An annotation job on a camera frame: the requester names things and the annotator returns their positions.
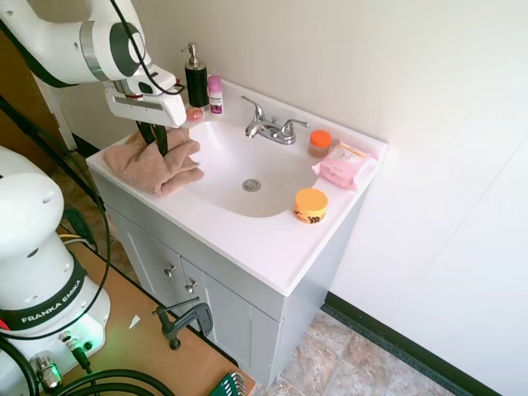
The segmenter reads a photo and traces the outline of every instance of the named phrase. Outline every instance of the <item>wooden table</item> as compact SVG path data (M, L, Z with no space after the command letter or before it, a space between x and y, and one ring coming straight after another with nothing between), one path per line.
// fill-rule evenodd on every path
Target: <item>wooden table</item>
M105 262L81 243L68 247L86 268L88 276L99 284ZM161 333L159 319L151 314L157 307L156 303L113 268L110 269L105 290L110 296L111 311L106 324L105 345L90 357L94 371L138 370L162 381L176 396L208 396L227 373L242 373L188 328L178 334L181 348L171 350ZM136 315L140 320L129 329ZM85 374L77 366L64 376L64 383ZM243 374L247 380L247 394L250 395L255 389L255 381Z

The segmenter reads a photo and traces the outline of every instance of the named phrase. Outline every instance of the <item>black clamp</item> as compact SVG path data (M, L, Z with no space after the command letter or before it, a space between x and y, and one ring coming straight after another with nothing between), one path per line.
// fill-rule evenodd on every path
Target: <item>black clamp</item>
M172 350L176 351L180 348L182 343L177 339L177 334L193 320L198 322L201 333L204 337L209 336L213 331L213 315L211 314L209 305L206 303L195 305L175 322L172 322L168 317L167 311L199 300L200 297L195 297L194 299L189 299L182 303L171 305L170 307L157 307L156 310L152 312L152 315L159 317L159 320L162 323L163 336L168 340L168 345Z

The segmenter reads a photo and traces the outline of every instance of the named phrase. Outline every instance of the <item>pink cap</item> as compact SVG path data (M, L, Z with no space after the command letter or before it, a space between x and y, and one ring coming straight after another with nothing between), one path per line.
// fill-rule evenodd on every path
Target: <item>pink cap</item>
M222 79L220 76L212 74L209 76L209 92L222 92Z

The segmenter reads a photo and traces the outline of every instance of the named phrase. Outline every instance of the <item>jar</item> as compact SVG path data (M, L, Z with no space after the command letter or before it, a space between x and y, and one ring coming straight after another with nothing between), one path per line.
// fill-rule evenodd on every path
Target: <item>jar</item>
M294 215L306 224L316 224L327 213L328 197L316 188L304 188L295 196Z
M332 136L326 130L315 130L310 135L308 154L314 158L325 158L331 143Z

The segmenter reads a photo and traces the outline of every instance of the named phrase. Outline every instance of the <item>orange lid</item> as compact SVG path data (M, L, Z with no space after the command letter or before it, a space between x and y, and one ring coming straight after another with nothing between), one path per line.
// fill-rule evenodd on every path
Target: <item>orange lid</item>
M305 215L322 215L326 212L328 197L316 188L304 188L295 196L295 210Z
M317 147L326 148L332 143L332 136L326 130L315 130L310 135L310 143Z

